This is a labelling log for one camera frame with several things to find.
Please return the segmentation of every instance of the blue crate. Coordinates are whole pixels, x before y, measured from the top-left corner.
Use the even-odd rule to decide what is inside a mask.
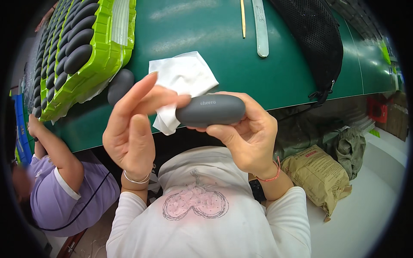
[[[14,109],[16,111],[16,124],[17,124],[17,139],[16,147],[19,153],[21,162],[31,162],[33,153],[30,150],[30,145],[27,139],[26,124],[24,122],[23,113],[23,95],[13,95]]]

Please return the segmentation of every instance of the white shirt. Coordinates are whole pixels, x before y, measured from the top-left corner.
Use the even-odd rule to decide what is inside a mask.
[[[149,207],[121,193],[107,257],[311,256],[304,190],[264,211],[227,148],[183,152],[160,168],[159,182],[164,194]]]

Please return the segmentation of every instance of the silver bracelet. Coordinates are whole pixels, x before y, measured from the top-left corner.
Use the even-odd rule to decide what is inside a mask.
[[[144,179],[140,180],[140,181],[135,181],[132,179],[129,179],[128,176],[126,175],[126,170],[123,170],[123,174],[125,175],[126,179],[131,181],[132,183],[135,184],[145,184],[149,181],[149,178],[151,177],[151,173],[149,173]]]

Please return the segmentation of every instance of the black mesh bag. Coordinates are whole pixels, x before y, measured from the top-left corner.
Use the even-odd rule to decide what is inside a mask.
[[[341,71],[343,43],[325,0],[269,0],[297,40],[313,74],[318,98],[310,109],[321,106],[332,93]]]

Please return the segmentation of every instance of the purple shirt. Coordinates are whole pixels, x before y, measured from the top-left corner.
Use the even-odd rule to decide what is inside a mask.
[[[31,160],[28,174],[36,178],[36,181],[30,195],[30,205],[33,218],[41,228],[56,229],[71,222],[108,173],[91,151],[82,151],[75,155],[85,169],[78,193],[66,184],[48,155],[40,160],[33,156]],[[69,237],[80,233],[93,226],[118,199],[119,194],[119,186],[112,174],[109,174],[92,201],[70,226],[45,233],[55,237]]]

